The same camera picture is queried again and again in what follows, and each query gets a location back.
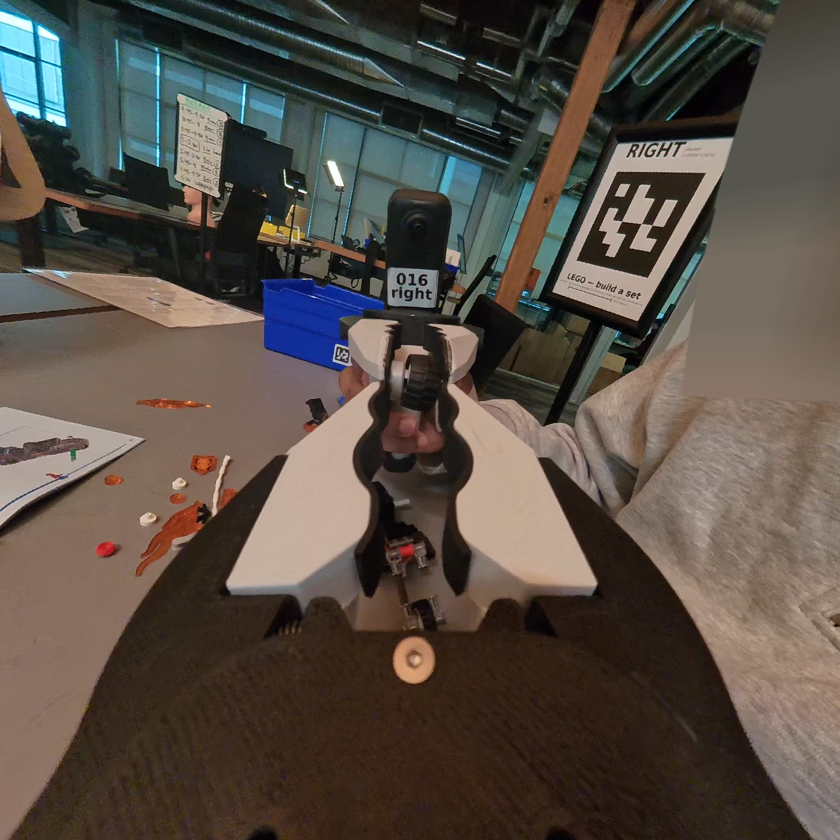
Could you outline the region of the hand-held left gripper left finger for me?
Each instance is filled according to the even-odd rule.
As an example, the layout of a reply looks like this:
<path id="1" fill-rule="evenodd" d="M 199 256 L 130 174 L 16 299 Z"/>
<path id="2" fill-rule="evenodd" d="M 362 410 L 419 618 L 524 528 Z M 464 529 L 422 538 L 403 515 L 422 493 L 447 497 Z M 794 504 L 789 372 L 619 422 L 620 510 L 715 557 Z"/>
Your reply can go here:
<path id="1" fill-rule="evenodd" d="M 384 462 L 374 381 L 288 452 L 231 570 L 231 595 L 372 597 L 384 547 L 374 477 Z"/>

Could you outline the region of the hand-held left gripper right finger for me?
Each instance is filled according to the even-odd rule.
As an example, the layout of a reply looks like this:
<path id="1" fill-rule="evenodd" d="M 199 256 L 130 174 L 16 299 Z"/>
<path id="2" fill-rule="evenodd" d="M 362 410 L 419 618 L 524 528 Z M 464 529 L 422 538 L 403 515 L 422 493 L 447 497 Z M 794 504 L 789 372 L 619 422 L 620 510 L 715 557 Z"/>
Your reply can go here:
<path id="1" fill-rule="evenodd" d="M 438 400 L 450 489 L 440 559 L 456 596 L 482 611 L 588 596 L 597 581 L 551 478 L 563 474 L 455 385 Z"/>

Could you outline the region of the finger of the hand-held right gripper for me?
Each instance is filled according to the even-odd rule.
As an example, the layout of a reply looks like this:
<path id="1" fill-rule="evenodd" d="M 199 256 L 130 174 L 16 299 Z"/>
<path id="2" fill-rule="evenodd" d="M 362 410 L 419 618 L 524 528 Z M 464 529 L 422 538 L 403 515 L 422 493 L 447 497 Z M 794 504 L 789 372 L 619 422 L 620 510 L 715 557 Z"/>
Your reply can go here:
<path id="1" fill-rule="evenodd" d="M 367 382 L 399 382 L 403 364 L 396 361 L 400 338 L 399 322 L 356 322 L 349 329 L 348 341 L 352 362 Z"/>
<path id="2" fill-rule="evenodd" d="M 479 335 L 471 329 L 447 329 L 445 331 L 448 359 L 448 386 L 459 389 L 474 389 L 470 370 L 476 361 L 480 346 Z"/>

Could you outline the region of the black lego tire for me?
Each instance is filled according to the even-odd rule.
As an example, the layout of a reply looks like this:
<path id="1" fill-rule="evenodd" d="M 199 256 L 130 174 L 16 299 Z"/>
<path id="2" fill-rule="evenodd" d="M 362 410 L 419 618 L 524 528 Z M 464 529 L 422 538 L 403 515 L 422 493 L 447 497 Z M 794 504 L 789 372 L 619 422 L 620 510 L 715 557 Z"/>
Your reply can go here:
<path id="1" fill-rule="evenodd" d="M 403 365 L 401 406 L 419 413 L 430 411 L 438 400 L 442 383 L 442 369 L 433 355 L 409 354 Z"/>

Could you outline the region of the blue plastic bin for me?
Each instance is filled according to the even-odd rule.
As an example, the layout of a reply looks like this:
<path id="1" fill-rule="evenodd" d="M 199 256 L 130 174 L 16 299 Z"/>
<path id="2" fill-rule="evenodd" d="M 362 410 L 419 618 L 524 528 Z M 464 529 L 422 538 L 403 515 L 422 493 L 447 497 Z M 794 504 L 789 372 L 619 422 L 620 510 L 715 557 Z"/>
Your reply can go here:
<path id="1" fill-rule="evenodd" d="M 262 286 L 265 348 L 335 371 L 351 363 L 341 319 L 384 308 L 380 300 L 311 279 L 264 280 Z"/>

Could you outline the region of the black lego motorcycle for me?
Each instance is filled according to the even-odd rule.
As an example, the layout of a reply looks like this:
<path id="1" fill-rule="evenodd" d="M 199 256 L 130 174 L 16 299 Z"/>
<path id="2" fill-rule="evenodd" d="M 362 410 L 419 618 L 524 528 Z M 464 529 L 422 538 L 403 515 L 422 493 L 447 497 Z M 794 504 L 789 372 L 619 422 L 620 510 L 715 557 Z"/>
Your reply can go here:
<path id="1" fill-rule="evenodd" d="M 417 525 L 402 519 L 413 508 L 406 497 L 394 497 L 380 482 L 374 483 L 379 502 L 379 523 L 383 540 L 383 571 L 395 583 L 397 601 L 402 610 L 403 626 L 407 631 L 434 632 L 446 624 L 436 595 L 413 599 L 407 588 L 411 570 L 429 572 L 436 559 L 436 551 Z"/>

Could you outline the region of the instruction booklet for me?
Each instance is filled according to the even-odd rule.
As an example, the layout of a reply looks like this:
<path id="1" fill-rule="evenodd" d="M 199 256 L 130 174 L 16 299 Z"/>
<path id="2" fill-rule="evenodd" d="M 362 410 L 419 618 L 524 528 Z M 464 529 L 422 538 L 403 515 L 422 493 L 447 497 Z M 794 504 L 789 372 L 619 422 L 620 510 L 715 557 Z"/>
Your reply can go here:
<path id="1" fill-rule="evenodd" d="M 142 437 L 1 409 L 1 525 L 52 493 L 111 464 Z"/>

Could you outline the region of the black office chair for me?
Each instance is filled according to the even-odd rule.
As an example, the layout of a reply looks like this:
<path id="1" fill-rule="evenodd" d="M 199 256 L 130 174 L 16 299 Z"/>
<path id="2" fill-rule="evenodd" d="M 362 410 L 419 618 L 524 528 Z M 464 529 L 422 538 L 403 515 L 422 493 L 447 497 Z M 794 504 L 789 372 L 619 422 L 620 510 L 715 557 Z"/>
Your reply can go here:
<path id="1" fill-rule="evenodd" d="M 233 185 L 209 250 L 208 267 L 219 297 L 256 290 L 258 236 L 266 210 L 267 199 L 261 192 Z"/>
<path id="2" fill-rule="evenodd" d="M 502 307 L 486 293 L 474 296 L 481 281 L 489 276 L 495 255 L 486 259 L 476 278 L 465 289 L 453 315 L 468 327 L 481 330 L 481 342 L 470 374 L 476 390 L 483 393 L 489 378 L 500 367 L 514 344 L 520 339 L 527 324 L 517 315 Z"/>

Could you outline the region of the yellow box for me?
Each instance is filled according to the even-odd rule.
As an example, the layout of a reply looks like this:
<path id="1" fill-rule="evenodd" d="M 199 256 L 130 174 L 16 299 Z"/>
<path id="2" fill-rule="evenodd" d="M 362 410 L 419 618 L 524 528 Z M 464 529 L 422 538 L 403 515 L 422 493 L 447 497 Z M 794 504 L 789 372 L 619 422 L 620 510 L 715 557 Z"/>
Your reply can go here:
<path id="1" fill-rule="evenodd" d="M 294 243 L 301 242 L 307 237 L 309 215 L 309 209 L 306 206 L 293 204 L 289 207 L 284 219 L 267 217 L 261 225 L 259 236 L 291 239 Z"/>

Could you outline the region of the black monitor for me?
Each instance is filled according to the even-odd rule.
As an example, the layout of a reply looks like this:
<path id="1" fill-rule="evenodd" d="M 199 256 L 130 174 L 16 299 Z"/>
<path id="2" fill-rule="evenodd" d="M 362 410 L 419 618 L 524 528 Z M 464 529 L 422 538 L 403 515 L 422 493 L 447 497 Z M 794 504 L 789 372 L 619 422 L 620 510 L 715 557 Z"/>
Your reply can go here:
<path id="1" fill-rule="evenodd" d="M 283 172 L 293 163 L 293 150 L 266 138 L 261 130 L 228 120 L 222 180 L 264 194 L 283 191 Z"/>

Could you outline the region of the person's grey sweater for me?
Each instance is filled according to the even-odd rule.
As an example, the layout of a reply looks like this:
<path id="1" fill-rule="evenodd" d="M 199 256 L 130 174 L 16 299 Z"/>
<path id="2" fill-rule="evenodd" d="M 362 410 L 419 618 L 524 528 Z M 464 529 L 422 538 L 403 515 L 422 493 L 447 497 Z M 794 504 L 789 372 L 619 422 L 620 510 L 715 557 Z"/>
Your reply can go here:
<path id="1" fill-rule="evenodd" d="M 689 397 L 687 345 L 585 402 L 575 432 L 773 782 L 814 838 L 838 838 L 838 406 Z"/>

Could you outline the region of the printed paper sheet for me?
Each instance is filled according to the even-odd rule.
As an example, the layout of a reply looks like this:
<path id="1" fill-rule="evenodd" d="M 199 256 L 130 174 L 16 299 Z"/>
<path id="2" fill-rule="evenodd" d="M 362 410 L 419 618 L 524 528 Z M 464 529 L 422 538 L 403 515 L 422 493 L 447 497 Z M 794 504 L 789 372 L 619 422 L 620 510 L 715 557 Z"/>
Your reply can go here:
<path id="1" fill-rule="evenodd" d="M 166 328 L 204 328 L 264 320 L 259 314 L 155 277 L 35 268 L 25 271 Z"/>

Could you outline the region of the wooden post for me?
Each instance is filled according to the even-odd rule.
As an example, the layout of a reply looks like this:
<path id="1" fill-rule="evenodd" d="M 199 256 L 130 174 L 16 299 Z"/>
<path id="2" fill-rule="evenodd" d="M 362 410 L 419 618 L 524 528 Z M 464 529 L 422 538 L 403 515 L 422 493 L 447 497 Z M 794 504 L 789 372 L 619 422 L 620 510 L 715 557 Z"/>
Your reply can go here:
<path id="1" fill-rule="evenodd" d="M 570 94 L 563 105 L 547 157 L 497 289 L 497 304 L 511 313 L 515 313 L 522 291 L 530 279 L 533 262 L 635 6 L 635 1 L 604 1 L 599 7 Z"/>

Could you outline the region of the white wall chart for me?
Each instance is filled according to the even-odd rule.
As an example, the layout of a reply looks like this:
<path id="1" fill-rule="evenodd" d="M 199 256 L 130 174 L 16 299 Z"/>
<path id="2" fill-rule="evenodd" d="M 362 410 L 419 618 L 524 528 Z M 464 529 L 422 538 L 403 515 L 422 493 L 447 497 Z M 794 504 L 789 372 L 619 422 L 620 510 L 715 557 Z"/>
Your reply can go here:
<path id="1" fill-rule="evenodd" d="M 226 111 L 185 93 L 177 94 L 174 152 L 177 183 L 216 199 L 221 197 L 229 120 Z"/>

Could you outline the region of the metal ceiling duct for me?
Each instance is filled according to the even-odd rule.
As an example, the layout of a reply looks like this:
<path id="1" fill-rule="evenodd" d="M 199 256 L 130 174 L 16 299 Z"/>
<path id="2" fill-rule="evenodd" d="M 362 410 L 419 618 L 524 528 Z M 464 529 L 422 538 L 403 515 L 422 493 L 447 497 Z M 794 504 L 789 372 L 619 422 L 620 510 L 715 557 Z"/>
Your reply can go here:
<path id="1" fill-rule="evenodd" d="M 654 2 L 628 32 L 605 80 L 610 113 L 681 110 L 731 65 L 759 54 L 778 1 Z"/>

